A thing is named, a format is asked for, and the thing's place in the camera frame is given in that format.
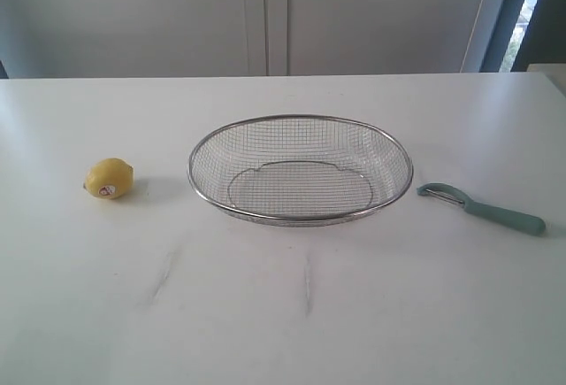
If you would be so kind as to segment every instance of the lemon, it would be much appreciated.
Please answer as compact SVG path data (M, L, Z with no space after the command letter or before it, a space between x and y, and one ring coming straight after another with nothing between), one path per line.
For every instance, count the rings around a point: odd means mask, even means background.
M83 188L94 197L114 199L134 184L134 169L122 159L108 158L90 168Z

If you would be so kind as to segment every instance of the basket rim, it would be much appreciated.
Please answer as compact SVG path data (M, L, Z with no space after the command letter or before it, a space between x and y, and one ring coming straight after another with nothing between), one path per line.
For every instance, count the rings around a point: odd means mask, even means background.
M234 207L227 205L227 204L222 204L221 202L211 198L210 196L207 196L198 187L198 185L196 184L196 181L195 181L195 177L193 176L193 165L194 165L194 160L195 160L196 154L198 153L198 151L202 148L202 146L206 142L208 142L215 135L219 135L220 133L223 133L226 130L229 130L231 128L244 126L244 125L247 125L247 124L254 124L254 123L257 123L257 122L277 120L277 119L317 119L317 120L321 120L321 121L342 122L342 123L346 123L346 124L353 124L353 125L356 125L356 126L359 126L359 127L364 127L364 128L370 129L373 132L379 133L380 135L383 135L386 139L388 139L391 143L393 143L401 151L403 158L404 158L404 160L407 164L407 167L409 169L408 174L407 174L407 180L403 184L402 189L396 195L394 195L393 197L390 197L389 199L385 200L384 202L382 202L380 204L372 205L369 208L365 208L363 210L355 210L355 211L352 211L352 212L339 212L339 213L332 214L332 215L313 215L313 216L266 215L266 214L262 214L262 213L259 213L259 212L241 210L241 209L234 208ZM263 220L267 220L267 221L271 221L271 222L281 221L281 222L296 222L296 223L305 222L305 223L307 223L307 222L317 222L317 221L326 222L326 221L332 221L332 220L337 220L337 219L346 219L346 218L350 218L350 219L361 218L361 217L364 217L366 215L369 215L371 212L377 211L377 210L399 200L403 195L405 195L405 193L407 193L407 190L409 190L411 182L413 181L413 175L414 175L413 163L411 161L409 154L405 150L405 148L403 148L401 143L396 138L394 138L392 135L390 135L388 132L382 130L381 128L375 127L371 124L367 124L365 122L358 121L358 120L355 120L355 119L346 119L346 118L342 118L342 117L333 117L333 116L317 115L317 114L300 114L300 113L298 113L298 114L267 115L267 116L263 116L263 117L255 117L255 118L251 118L251 119L244 119L244 120L236 121L236 122L227 124L225 126L222 126L220 128L217 128L216 130L208 133L195 146L195 148L191 151L191 153L188 157L188 162L187 162L188 182L190 183L191 187L193 188L195 193L200 198L204 199L209 204L212 204L212 205L214 205L217 208L220 208L222 210L233 212L233 213L240 214L240 215L243 215L243 216L248 216L248 217L250 217L250 219L257 219L257 220L263 219Z

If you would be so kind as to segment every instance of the oval basket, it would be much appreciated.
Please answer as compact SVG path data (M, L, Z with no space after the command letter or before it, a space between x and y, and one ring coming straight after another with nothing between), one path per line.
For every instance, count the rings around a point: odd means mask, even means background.
M278 115L213 131L191 153L187 174L200 197L239 219L325 226L399 199L413 165L401 144L374 126Z

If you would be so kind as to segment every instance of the teal handle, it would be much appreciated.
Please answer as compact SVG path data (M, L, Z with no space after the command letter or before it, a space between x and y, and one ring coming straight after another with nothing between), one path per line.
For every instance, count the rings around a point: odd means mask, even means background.
M489 219L490 221L513 228L528 235L540 236L547 229L545 222L534 215L506 210L498 206L480 204L473 200L468 201L468 203L464 205L463 210L476 217Z
M488 219L503 226L513 228L528 235L540 236L547 229L544 220L534 215L506 210L498 206L480 204L474 201L460 189L444 183L428 183L417 189L419 195L430 195L428 190L449 195L452 201L458 201L463 210L471 215Z

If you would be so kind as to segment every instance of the table surface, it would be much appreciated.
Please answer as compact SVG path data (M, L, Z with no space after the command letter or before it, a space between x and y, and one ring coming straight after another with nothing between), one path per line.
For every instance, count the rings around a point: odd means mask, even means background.
M411 189L283 228L190 188L211 130L291 112L382 127ZM94 199L82 181L109 157L134 192ZM0 383L563 384L565 177L566 99L538 73L2 81ZM550 232L417 196L428 181Z

